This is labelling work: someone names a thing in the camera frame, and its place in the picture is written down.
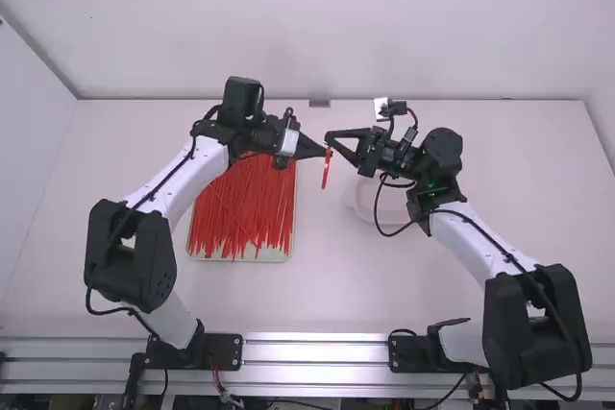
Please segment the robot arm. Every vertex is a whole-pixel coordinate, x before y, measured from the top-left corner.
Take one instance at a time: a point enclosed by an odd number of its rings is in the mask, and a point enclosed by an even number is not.
[[[288,108],[265,115],[262,86],[229,78],[222,105],[195,122],[183,148],[157,175],[122,202],[102,200],[87,231],[86,307],[92,290],[135,315],[163,343],[185,350],[204,328],[173,290],[177,265],[171,233],[203,189],[246,152],[272,156],[277,169],[291,158],[323,157],[325,148],[300,132]],[[211,117],[217,112],[217,118]],[[135,239],[130,247],[124,239]]]
[[[488,367],[494,380],[510,390],[569,374],[580,382],[592,355],[573,275],[560,264],[538,264],[478,217],[456,181],[461,136],[439,128],[414,147],[418,121],[406,102],[379,98],[375,111],[377,120],[391,122],[389,130],[329,132],[325,141],[362,176],[382,170],[411,180],[406,191],[411,222],[459,258],[484,291],[481,322],[455,319],[430,326],[425,337],[390,337],[391,370],[458,371],[458,363],[475,364]],[[409,111],[414,125],[400,141],[391,139],[394,117]],[[348,138],[357,140],[354,150],[338,141]],[[544,314],[531,317],[528,305]]]

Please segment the metal frame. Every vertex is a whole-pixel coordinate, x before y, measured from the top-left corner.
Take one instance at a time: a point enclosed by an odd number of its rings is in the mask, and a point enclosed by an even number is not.
[[[393,374],[388,369],[385,334],[248,333],[243,365],[221,373],[223,384],[239,396],[440,398],[457,374]],[[65,338],[0,336],[8,362],[0,370],[0,393],[121,394],[134,352],[145,338]],[[592,344],[594,368],[583,375],[584,400],[615,400],[615,344]],[[211,372],[170,371],[167,394],[215,395]],[[493,386],[481,377],[488,397]],[[159,394],[162,371],[147,371],[141,394]],[[572,394],[573,377],[553,382]],[[510,392],[510,397],[546,399],[539,386]],[[452,398],[467,398],[461,386]]]

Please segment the table surface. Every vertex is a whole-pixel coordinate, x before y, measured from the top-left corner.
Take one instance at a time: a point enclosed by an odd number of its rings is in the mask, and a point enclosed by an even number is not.
[[[92,318],[84,306],[87,215],[101,198],[120,199],[181,148],[193,120],[213,102],[100,101],[79,105],[0,308],[3,334],[142,335],[124,315]],[[267,101],[270,113],[289,102]],[[330,109],[291,103],[302,131],[369,127],[371,101]],[[412,101],[417,141],[432,128],[464,138],[463,193],[509,242],[545,263],[561,262],[578,282],[590,335],[615,339],[615,179],[583,102]],[[396,137],[411,119],[399,118]],[[184,303],[214,330],[386,332],[421,330],[445,319],[479,318],[479,286],[418,227],[378,235],[346,203],[356,171],[332,160],[299,164],[297,233],[285,263],[190,260],[188,211],[174,232]],[[399,208],[405,207],[400,192]],[[97,307],[110,305],[96,295]]]

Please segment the black mounting bracket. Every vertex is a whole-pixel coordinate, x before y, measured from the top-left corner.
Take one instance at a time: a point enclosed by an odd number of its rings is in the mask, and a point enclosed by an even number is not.
[[[411,330],[394,330],[388,335],[388,366],[394,374],[468,374],[479,367],[465,362],[452,362],[446,358],[440,345],[439,331],[443,326],[468,322],[468,318],[450,319],[427,329],[426,336]]]
[[[443,359],[429,336],[393,335],[388,339],[388,367],[394,374],[466,374],[476,366]]]
[[[137,352],[131,365],[122,397],[122,409],[132,409],[138,381],[146,370],[211,370],[236,372],[241,368],[243,337],[237,333],[205,333],[198,321],[192,341],[185,350],[178,350],[150,336],[145,352]]]

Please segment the cable bundle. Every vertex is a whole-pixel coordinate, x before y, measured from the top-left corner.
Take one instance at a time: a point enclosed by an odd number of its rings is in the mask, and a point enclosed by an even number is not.
[[[191,255],[243,259],[248,244],[290,254],[296,161],[276,170],[268,155],[248,155],[197,198],[188,241]]]

